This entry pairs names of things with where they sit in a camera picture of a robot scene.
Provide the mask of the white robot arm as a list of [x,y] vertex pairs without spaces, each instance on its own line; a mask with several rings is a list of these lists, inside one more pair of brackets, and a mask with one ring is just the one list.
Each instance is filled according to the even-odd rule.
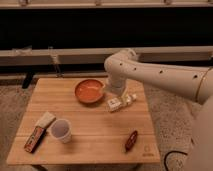
[[122,95],[132,79],[177,94],[202,106],[196,117],[184,171],[213,171],[213,68],[141,63],[133,49],[104,62],[106,87]]

